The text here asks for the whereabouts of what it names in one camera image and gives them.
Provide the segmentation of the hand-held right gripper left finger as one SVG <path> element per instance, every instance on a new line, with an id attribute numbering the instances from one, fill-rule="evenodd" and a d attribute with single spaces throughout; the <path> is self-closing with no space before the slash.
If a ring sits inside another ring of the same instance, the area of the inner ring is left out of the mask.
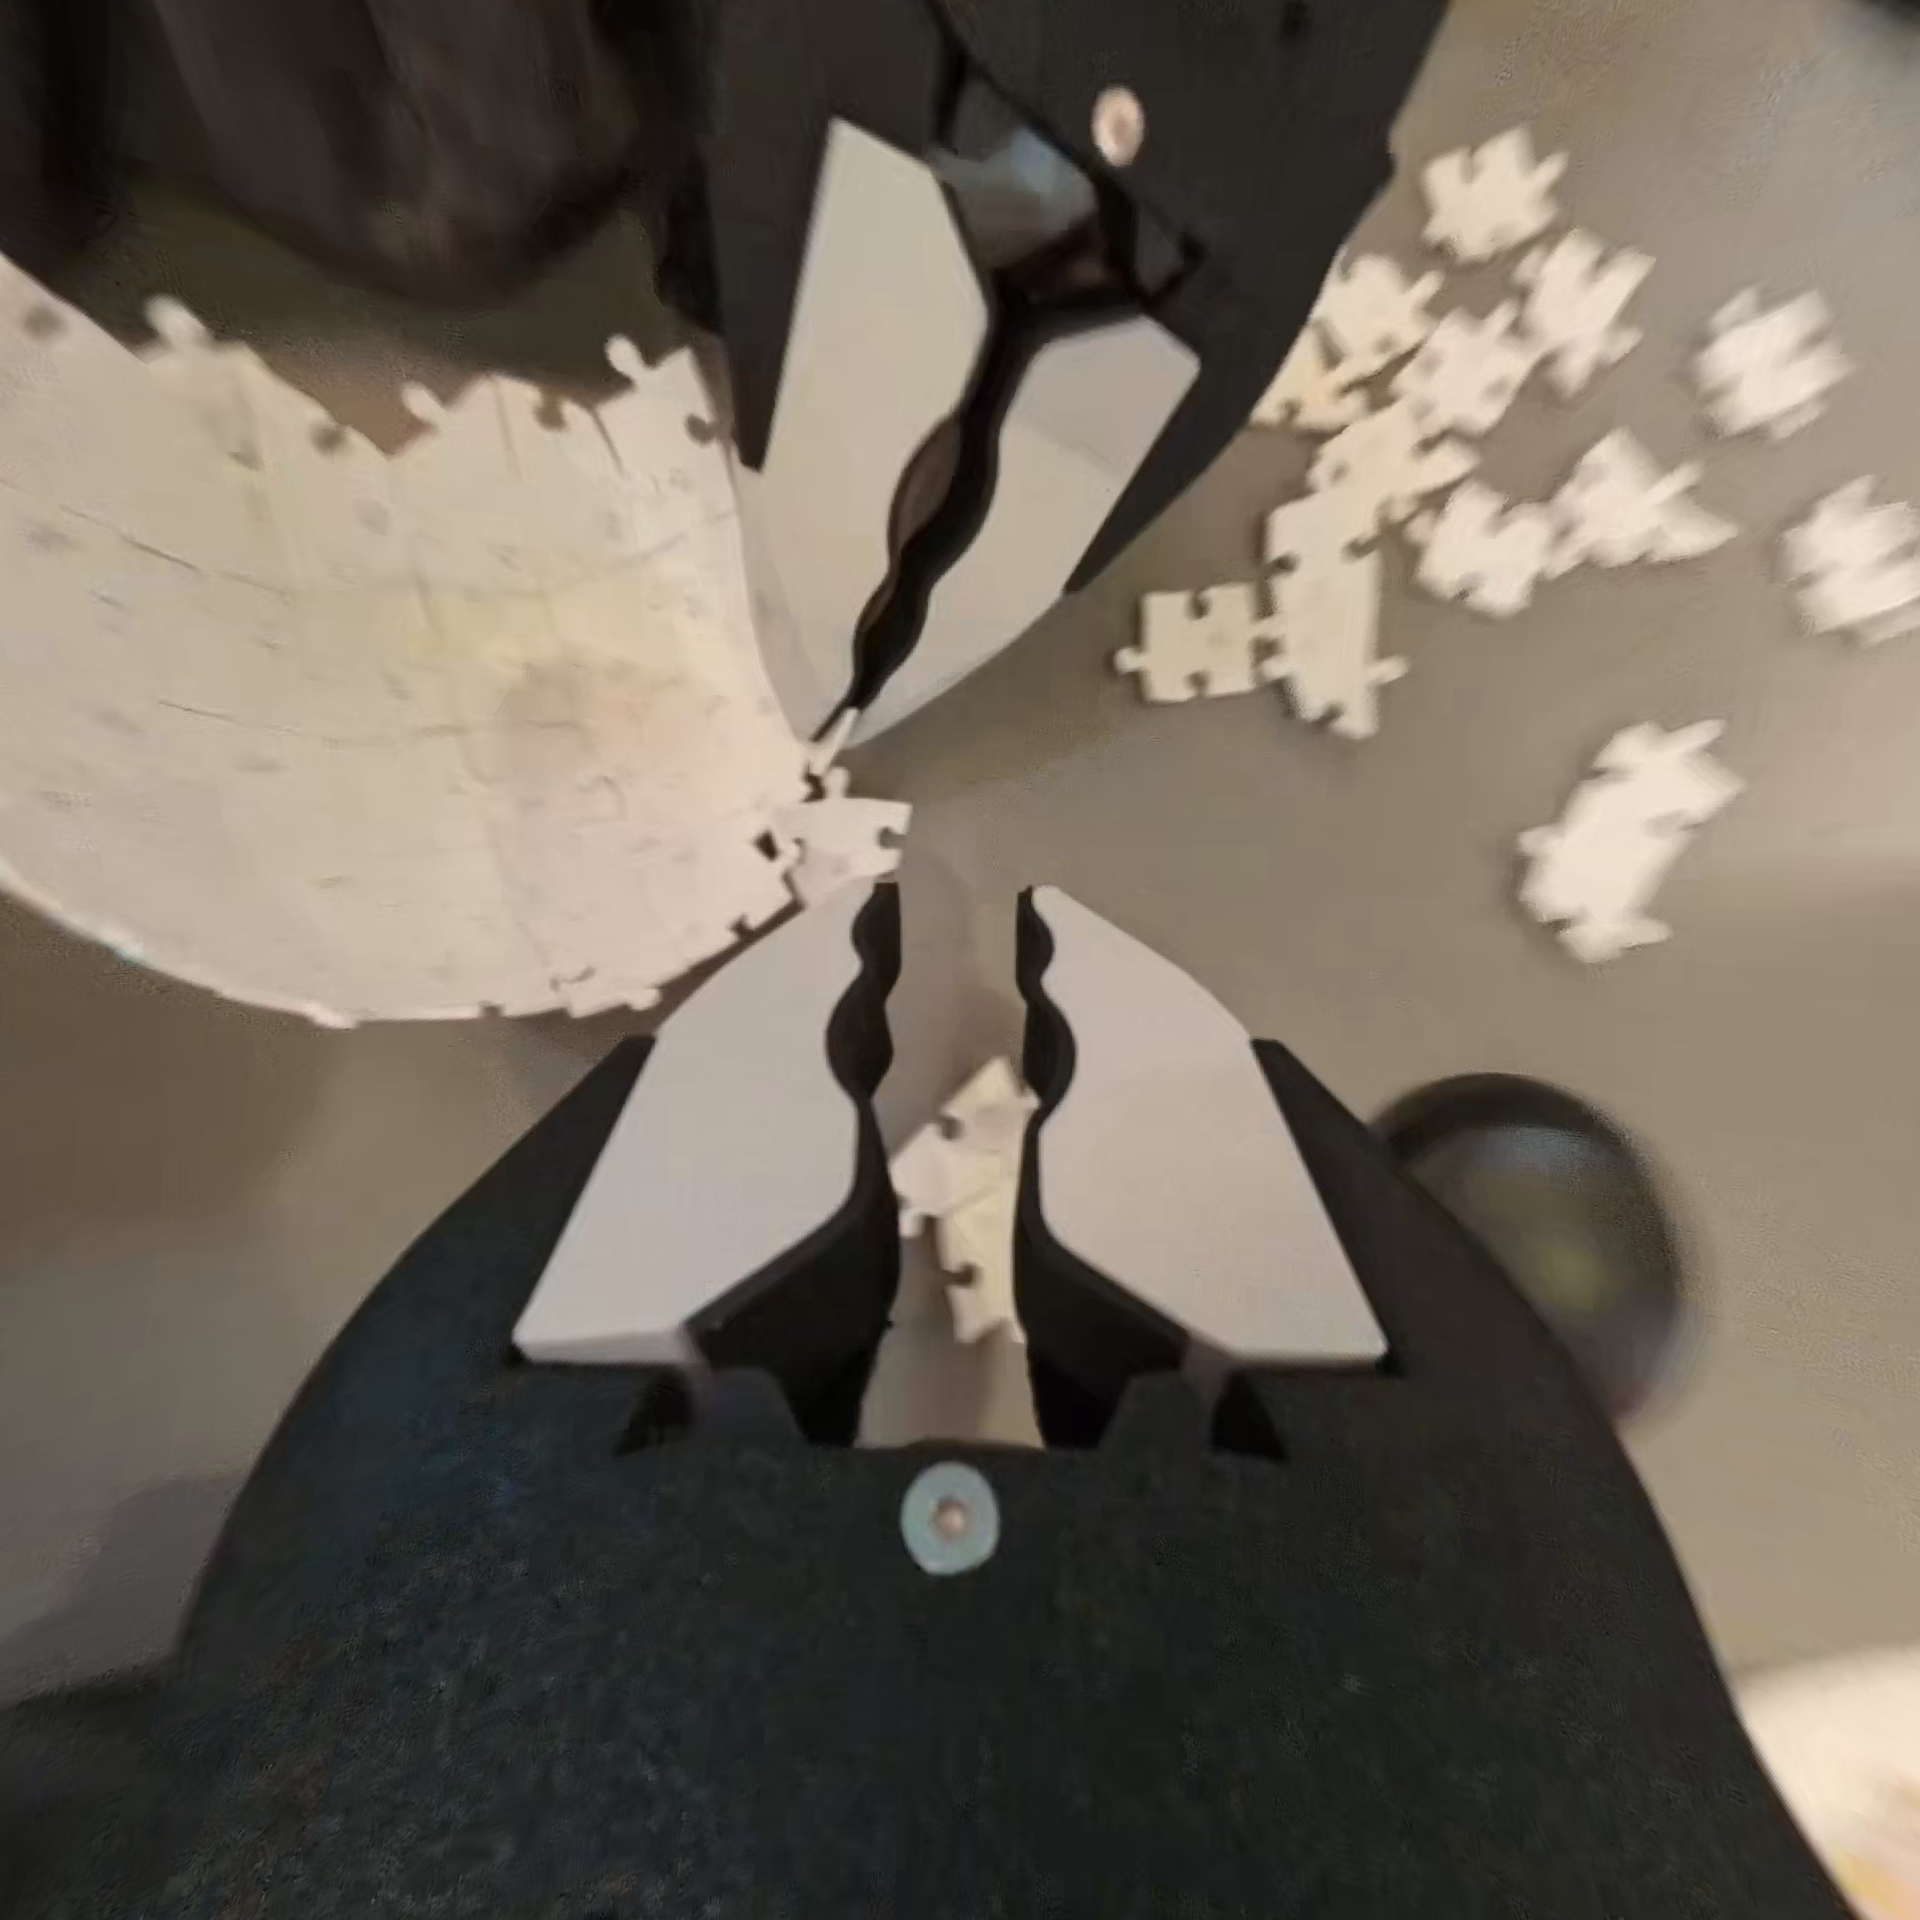
<path id="1" fill-rule="evenodd" d="M 875 1349 L 901 1283 L 875 1114 L 894 977 L 901 893 L 850 880 L 675 1007 L 512 1323 L 512 1351 L 836 1368 Z"/>

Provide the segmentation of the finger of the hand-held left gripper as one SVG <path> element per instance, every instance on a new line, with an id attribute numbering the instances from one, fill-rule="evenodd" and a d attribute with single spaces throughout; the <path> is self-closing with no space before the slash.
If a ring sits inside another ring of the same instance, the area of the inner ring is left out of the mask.
<path id="1" fill-rule="evenodd" d="M 982 522 L 937 574 L 908 655 L 858 709 L 858 745 L 982 668 L 1067 595 L 1196 368 L 1147 315 L 1039 345 L 997 425 Z"/>
<path id="2" fill-rule="evenodd" d="M 794 737 L 878 741 L 958 672 L 941 600 L 990 522 L 990 332 L 941 171 L 829 119 L 769 425 L 739 464 L 755 639 Z"/>

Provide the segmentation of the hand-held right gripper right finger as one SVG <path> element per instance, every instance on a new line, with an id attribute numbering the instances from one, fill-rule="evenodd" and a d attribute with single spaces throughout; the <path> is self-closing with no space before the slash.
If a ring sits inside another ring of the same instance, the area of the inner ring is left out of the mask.
<path id="1" fill-rule="evenodd" d="M 1367 1368 L 1386 1333 L 1251 1028 L 1058 885 L 1018 901 L 1018 1323 L 1054 1368 Z"/>

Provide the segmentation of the partly built colourful puzzle ball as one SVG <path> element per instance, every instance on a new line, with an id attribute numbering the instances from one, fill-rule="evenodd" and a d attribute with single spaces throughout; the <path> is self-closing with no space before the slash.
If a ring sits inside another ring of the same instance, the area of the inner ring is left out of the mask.
<path id="1" fill-rule="evenodd" d="M 766 689 L 686 348 L 611 395 L 409 389 L 375 446 L 151 303 L 5 263 L 0 879 L 263 1010 L 642 1010 L 794 909 Z"/>

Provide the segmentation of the person's left forearm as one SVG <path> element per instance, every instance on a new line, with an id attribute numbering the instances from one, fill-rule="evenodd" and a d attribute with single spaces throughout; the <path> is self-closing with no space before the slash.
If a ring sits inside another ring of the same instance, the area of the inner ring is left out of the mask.
<path id="1" fill-rule="evenodd" d="M 704 3 L 23 0 L 0 7 L 5 258 L 50 274 L 135 171 L 227 195 L 375 291 L 480 303 L 635 209 L 667 309 L 716 329 Z"/>

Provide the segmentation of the group of white puzzle pieces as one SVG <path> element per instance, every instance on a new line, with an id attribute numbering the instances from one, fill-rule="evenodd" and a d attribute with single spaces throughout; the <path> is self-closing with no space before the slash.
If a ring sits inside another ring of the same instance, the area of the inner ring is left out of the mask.
<path id="1" fill-rule="evenodd" d="M 1311 459 L 1261 527 L 1261 574 L 1140 600 L 1114 655 L 1142 706 L 1276 689 L 1336 741 L 1378 737 L 1404 655 L 1381 653 L 1386 560 L 1404 587 L 1476 622 L 1522 622 L 1571 574 L 1696 569 L 1741 539 L 1703 492 L 1707 464 L 1662 459 L 1607 425 L 1542 498 L 1476 468 L 1528 395 L 1578 404 L 1645 329 L 1630 315 L 1655 258 L 1571 225 L 1563 151 L 1528 123 L 1439 151 L 1419 171 L 1419 243 L 1439 267 L 1336 258 L 1304 340 L 1267 383 L 1256 425 L 1311 439 Z M 1447 274 L 1503 274 L 1486 309 L 1431 307 Z M 1713 309 L 1690 389 L 1722 441 L 1805 436 L 1852 375 L 1833 307 L 1756 284 Z M 1877 645 L 1916 634 L 1916 500 L 1857 476 L 1807 500 L 1774 539 L 1793 622 L 1807 639 Z M 1636 716 L 1604 737 L 1553 820 L 1513 843 L 1515 914 L 1578 967 L 1673 941 L 1662 885 L 1737 798 L 1725 716 Z M 901 1231 L 928 1237 L 958 1345 L 1025 1345 L 1017 1306 L 1018 1120 L 1032 1092 L 990 1058 L 894 1156 Z"/>

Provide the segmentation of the black round puzzle stand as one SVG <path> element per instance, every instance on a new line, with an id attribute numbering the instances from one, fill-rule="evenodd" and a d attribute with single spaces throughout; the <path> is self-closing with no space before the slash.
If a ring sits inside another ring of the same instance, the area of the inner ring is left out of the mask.
<path id="1" fill-rule="evenodd" d="M 1615 1421 L 1662 1398 L 1695 1286 L 1640 1141 L 1522 1074 L 1438 1078 L 1390 1101 L 1372 1130 L 1508 1274 Z"/>

